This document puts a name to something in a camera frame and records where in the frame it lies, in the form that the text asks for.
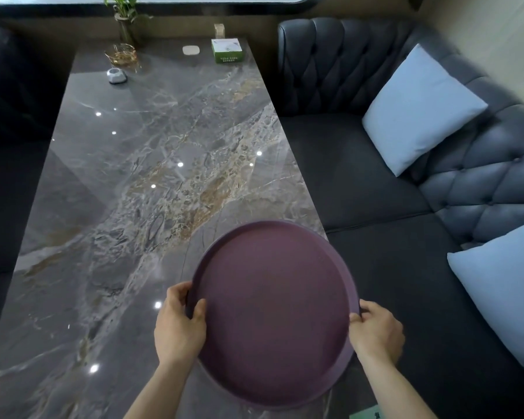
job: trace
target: dark leather sofa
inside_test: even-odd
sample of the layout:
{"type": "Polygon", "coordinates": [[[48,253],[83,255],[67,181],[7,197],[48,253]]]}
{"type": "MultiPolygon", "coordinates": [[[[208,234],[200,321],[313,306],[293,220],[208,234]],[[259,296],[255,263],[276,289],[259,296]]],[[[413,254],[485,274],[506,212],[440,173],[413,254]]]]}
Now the dark leather sofa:
{"type": "Polygon", "coordinates": [[[0,314],[62,96],[63,84],[0,28],[0,314]]]}
{"type": "MultiPolygon", "coordinates": [[[[524,369],[447,264],[524,224],[524,105],[435,31],[400,20],[283,22],[279,74],[280,120],[328,239],[360,296],[405,326],[400,371],[440,419],[524,418],[524,369]],[[362,117],[417,43],[489,108],[396,178],[362,117]]],[[[338,417],[354,413],[349,378],[338,417]]]]}

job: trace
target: hand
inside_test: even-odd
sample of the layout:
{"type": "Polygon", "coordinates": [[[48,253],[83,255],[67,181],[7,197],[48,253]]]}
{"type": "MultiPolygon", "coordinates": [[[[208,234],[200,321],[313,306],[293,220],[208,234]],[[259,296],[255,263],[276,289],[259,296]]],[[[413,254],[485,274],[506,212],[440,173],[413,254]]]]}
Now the hand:
{"type": "Polygon", "coordinates": [[[361,300],[361,315],[349,315],[349,340],[360,361],[376,358],[393,365],[402,355],[406,341],[403,325],[386,310],[372,301],[361,300]]]}
{"type": "Polygon", "coordinates": [[[155,323],[155,350],[159,365],[175,361],[192,366],[206,341],[206,300],[196,303],[194,316],[184,314],[184,301],[192,282],[182,282],[167,290],[155,323]]]}

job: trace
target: white coaster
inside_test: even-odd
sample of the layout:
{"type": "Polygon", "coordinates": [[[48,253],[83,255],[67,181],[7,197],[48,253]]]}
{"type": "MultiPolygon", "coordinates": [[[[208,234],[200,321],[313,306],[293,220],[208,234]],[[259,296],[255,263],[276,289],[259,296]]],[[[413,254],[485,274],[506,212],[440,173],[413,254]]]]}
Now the white coaster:
{"type": "Polygon", "coordinates": [[[200,54],[200,47],[197,45],[185,45],[183,47],[183,54],[185,56],[195,56],[200,54]]]}

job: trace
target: glass ashtray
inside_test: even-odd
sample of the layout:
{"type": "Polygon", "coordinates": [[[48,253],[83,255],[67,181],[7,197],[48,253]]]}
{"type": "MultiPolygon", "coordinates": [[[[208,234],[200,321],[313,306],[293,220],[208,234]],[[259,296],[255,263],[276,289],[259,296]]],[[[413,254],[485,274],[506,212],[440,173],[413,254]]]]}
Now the glass ashtray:
{"type": "Polygon", "coordinates": [[[138,54],[136,53],[136,49],[130,44],[112,44],[111,47],[105,50],[105,55],[109,58],[111,64],[116,68],[131,66],[138,62],[138,54]]]}

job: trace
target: potted plant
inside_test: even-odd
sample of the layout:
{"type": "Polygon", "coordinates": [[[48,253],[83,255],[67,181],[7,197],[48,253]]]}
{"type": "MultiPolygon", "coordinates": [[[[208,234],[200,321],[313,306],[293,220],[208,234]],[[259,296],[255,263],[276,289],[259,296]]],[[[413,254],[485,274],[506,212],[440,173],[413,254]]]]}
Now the potted plant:
{"type": "Polygon", "coordinates": [[[136,5],[138,0],[104,0],[105,5],[108,6],[110,2],[113,3],[114,18],[118,22],[119,33],[122,42],[136,47],[139,43],[137,34],[134,31],[134,21],[142,16],[138,14],[136,5]]]}

